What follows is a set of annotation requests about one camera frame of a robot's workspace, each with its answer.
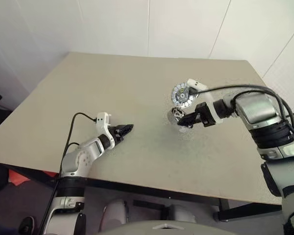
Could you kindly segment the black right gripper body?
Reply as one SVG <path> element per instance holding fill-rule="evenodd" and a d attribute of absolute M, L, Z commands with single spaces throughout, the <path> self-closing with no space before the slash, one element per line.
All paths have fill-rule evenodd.
<path fill-rule="evenodd" d="M 204 127 L 209 127 L 216 124 L 216 121 L 213 118 L 206 102 L 202 102 L 196 105 L 195 115 L 195 123 L 202 123 Z"/>

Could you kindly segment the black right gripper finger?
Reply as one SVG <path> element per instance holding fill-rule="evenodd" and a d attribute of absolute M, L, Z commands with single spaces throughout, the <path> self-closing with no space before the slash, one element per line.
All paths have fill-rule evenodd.
<path fill-rule="evenodd" d="M 188 120 L 188 119 L 184 119 L 184 120 L 179 120 L 177 123 L 178 126 L 181 126 L 183 128 L 188 128 L 188 129 L 192 129 L 194 126 L 194 121 L 193 120 Z"/>
<path fill-rule="evenodd" d="M 198 123 L 197 116 L 198 116 L 197 112 L 186 114 L 179 120 L 179 123 Z"/>

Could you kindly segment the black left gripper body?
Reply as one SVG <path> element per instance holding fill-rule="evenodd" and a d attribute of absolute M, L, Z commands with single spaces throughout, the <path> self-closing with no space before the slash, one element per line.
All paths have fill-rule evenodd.
<path fill-rule="evenodd" d="M 112 135 L 115 144 L 119 144 L 123 141 L 124 137 L 124 125 L 110 126 L 109 133 Z"/>

